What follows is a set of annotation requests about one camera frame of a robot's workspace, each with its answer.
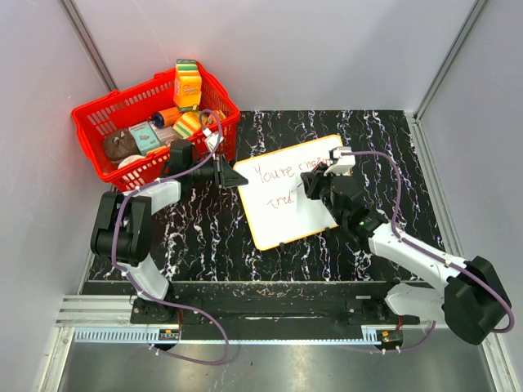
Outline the red capped whiteboard marker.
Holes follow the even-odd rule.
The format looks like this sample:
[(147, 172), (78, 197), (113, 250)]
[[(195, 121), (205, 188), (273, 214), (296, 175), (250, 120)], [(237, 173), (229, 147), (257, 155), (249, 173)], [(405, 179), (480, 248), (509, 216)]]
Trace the red capped whiteboard marker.
[(302, 186), (302, 180), (301, 180), (301, 178), (299, 176), (299, 178), (297, 179), (296, 184), (291, 188), (291, 191), (294, 192), (294, 191), (297, 191), (300, 188), (303, 188), (303, 186)]

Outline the yellow framed whiteboard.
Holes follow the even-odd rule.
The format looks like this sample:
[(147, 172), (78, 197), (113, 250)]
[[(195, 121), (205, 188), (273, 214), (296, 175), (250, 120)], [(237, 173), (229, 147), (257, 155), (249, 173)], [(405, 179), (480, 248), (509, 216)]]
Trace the yellow framed whiteboard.
[(329, 152), (340, 146), (342, 138), (329, 135), (234, 165), (248, 179), (238, 191), (257, 249), (265, 251), (337, 226), (320, 200), (308, 199), (303, 188), (291, 188), (302, 172), (330, 163)]

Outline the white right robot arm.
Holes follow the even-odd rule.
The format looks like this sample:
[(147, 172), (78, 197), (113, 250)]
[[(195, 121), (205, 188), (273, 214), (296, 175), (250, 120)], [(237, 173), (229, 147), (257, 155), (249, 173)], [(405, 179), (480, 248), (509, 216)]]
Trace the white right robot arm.
[(427, 283), (394, 284), (371, 305), (377, 321), (408, 315), (444, 323), (472, 345), (514, 328), (511, 302), (490, 261), (481, 256), (469, 261), (400, 231), (365, 203), (351, 176), (336, 174), (324, 163), (300, 177), (306, 197), (322, 202), (352, 248), (388, 259)]

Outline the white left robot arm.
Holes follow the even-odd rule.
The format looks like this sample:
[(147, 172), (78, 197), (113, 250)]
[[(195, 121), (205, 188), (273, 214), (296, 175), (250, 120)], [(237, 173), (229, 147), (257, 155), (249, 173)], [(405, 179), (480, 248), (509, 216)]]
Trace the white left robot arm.
[(248, 184), (224, 155), (208, 154), (197, 159), (194, 151), (194, 144), (188, 140), (174, 141), (158, 179), (126, 193), (104, 193), (92, 231), (92, 252), (110, 259), (138, 296), (150, 302), (149, 314), (160, 323), (175, 318), (177, 303), (170, 282), (150, 255), (153, 215), (180, 202), (196, 183), (211, 181), (220, 188)]

